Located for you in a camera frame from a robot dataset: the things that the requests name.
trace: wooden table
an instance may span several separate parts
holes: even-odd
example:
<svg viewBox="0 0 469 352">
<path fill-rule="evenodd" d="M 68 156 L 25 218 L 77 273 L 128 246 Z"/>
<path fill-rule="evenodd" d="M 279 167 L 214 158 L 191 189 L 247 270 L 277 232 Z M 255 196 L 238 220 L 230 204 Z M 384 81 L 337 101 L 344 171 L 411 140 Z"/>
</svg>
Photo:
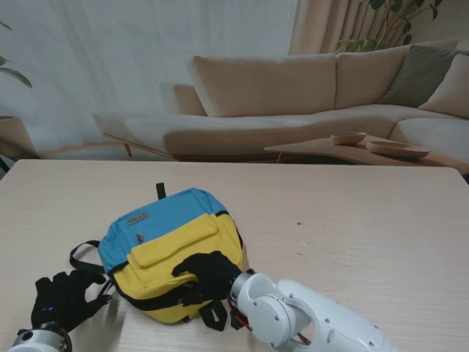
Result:
<svg viewBox="0 0 469 352">
<path fill-rule="evenodd" d="M 407 352 L 468 349 L 469 187 L 453 169 L 20 161 L 0 181 L 2 351 L 30 327 L 34 282 L 70 270 L 75 245 L 154 201 L 162 181 L 168 194 L 212 192 L 237 222 L 249 265 L 273 280 L 355 309 Z M 72 338 L 76 352 L 271 351 L 245 329 L 164 325 L 123 299 Z"/>
<path fill-rule="evenodd" d="M 323 138 L 301 143 L 275 145 L 264 149 L 269 152 L 279 153 L 278 162 L 288 154 L 320 155 L 349 161 L 358 165 L 452 167 L 458 170 L 462 176 L 469 176 L 469 164 L 464 161 L 449 158 L 437 153 L 430 153 L 425 158 L 416 160 L 389 158 L 371 153 L 367 150 L 366 143 L 370 141 L 389 140 L 366 136 L 362 142 L 355 145 L 335 145 L 329 138 Z"/>
</svg>

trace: wooden bowl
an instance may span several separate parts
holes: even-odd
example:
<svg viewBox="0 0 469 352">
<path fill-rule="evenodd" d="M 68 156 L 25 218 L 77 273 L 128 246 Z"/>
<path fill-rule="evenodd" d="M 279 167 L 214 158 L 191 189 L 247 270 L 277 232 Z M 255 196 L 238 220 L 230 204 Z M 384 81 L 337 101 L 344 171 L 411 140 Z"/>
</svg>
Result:
<svg viewBox="0 0 469 352">
<path fill-rule="evenodd" d="M 368 142 L 366 149 L 375 154 L 406 159 L 425 158 L 430 153 L 428 149 L 398 142 Z"/>
<path fill-rule="evenodd" d="M 365 139 L 365 137 L 365 132 L 346 132 L 332 134 L 330 139 L 335 145 L 352 145 L 360 143 Z"/>
</svg>

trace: gray pillow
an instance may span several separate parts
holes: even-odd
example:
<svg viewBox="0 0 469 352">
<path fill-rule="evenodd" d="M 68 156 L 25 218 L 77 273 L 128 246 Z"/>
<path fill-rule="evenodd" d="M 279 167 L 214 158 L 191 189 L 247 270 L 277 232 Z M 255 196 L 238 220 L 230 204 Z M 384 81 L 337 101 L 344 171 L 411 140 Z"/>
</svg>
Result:
<svg viewBox="0 0 469 352">
<path fill-rule="evenodd" d="M 410 46 L 391 88 L 377 103 L 418 108 L 438 88 L 457 54 L 469 56 L 468 51 Z"/>
</svg>

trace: backpack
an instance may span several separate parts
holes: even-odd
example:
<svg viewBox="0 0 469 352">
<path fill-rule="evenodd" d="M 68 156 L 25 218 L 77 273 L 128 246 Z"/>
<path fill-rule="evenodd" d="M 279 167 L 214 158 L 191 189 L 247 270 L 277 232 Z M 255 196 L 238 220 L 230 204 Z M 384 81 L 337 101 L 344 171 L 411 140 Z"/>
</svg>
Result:
<svg viewBox="0 0 469 352">
<path fill-rule="evenodd" d="M 74 248 L 70 264 L 108 274 L 105 289 L 113 284 L 123 298 L 156 320 L 188 322 L 200 313 L 207 326 L 223 331 L 227 313 L 222 303 L 178 305 L 198 282 L 193 274 L 174 277 L 171 272 L 192 254 L 217 250 L 242 270 L 243 241 L 235 222 L 207 191 L 190 188 L 166 197 L 164 184 L 159 183 L 157 192 L 158 201 L 118 218 L 101 242 L 87 241 Z M 97 247 L 103 266 L 74 258 L 83 244 Z"/>
</svg>

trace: beige sofa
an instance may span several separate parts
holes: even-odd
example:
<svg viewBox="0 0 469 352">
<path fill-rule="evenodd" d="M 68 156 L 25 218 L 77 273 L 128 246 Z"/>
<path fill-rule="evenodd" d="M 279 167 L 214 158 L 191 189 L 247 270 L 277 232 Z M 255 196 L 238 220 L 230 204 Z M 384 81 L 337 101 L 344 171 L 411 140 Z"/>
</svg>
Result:
<svg viewBox="0 0 469 352">
<path fill-rule="evenodd" d="M 468 49 L 469 41 L 421 45 Z M 196 56 L 189 65 L 195 88 L 174 87 L 181 114 L 120 111 L 94 118 L 107 137 L 181 160 L 255 159 L 268 146 L 364 131 L 469 162 L 468 120 L 376 104 L 408 49 L 285 59 Z"/>
</svg>

